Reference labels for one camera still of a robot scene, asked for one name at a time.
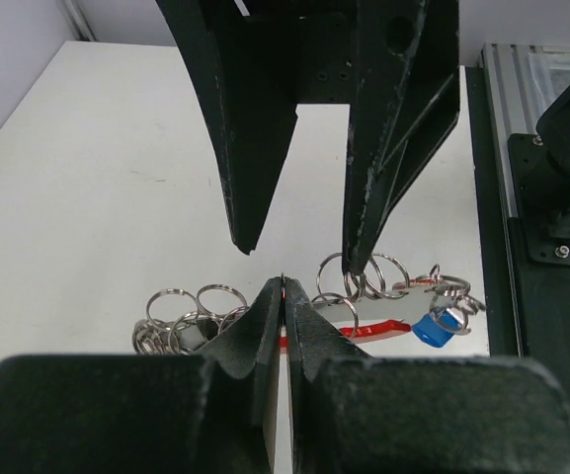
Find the blue key tag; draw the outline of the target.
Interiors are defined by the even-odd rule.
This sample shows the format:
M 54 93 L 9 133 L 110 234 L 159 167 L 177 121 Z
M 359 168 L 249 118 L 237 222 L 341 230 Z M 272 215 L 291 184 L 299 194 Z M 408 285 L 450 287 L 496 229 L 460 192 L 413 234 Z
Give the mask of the blue key tag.
M 453 330 L 460 328 L 458 321 L 447 312 L 440 320 Z M 424 315 L 411 329 L 421 342 L 434 348 L 442 348 L 453 337 L 453 332 L 441 327 L 430 314 Z

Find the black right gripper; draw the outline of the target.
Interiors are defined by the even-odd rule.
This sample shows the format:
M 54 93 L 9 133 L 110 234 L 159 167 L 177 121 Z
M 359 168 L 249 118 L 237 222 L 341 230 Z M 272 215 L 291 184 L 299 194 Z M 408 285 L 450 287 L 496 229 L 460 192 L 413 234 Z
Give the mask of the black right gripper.
M 342 271 L 362 273 L 390 212 L 457 124 L 458 2 L 158 7 L 197 95 L 231 240 L 243 254 L 266 223 L 295 104 L 350 103 Z

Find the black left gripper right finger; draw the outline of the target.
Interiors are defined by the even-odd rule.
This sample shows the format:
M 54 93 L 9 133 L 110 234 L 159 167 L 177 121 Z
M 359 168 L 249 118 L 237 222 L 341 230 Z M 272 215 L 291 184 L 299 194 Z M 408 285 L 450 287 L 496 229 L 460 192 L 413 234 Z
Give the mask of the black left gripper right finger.
M 570 403 L 527 358 L 374 357 L 284 281 L 296 473 L 570 473 Z

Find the red-handled metal key organizer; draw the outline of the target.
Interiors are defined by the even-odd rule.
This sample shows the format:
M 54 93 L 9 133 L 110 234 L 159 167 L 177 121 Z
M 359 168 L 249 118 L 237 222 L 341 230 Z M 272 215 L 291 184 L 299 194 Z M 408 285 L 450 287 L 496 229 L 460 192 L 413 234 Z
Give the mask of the red-handled metal key organizer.
M 485 303 L 471 294 L 469 281 L 443 274 L 438 264 L 410 277 L 399 260 L 382 253 L 368 259 L 375 279 L 347 274 L 341 291 L 326 291 L 321 287 L 324 270 L 340 256 L 333 253 L 321 262 L 310 304 L 355 343 L 413 334 L 411 327 L 426 314 L 453 336 L 466 336 L 471 319 L 486 311 Z M 161 289 L 148 299 L 145 317 L 133 327 L 131 344 L 139 355 L 191 355 L 249 309 L 240 290 L 222 283 L 204 285 L 196 294 L 181 288 Z M 458 321 L 459 329 L 440 320 L 444 312 Z

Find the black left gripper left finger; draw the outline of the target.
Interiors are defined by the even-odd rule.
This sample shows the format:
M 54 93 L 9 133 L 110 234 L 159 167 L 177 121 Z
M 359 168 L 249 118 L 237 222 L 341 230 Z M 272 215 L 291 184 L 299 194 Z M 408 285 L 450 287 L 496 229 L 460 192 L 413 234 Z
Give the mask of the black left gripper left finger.
M 194 355 L 0 362 L 0 473 L 270 473 L 284 282 Z

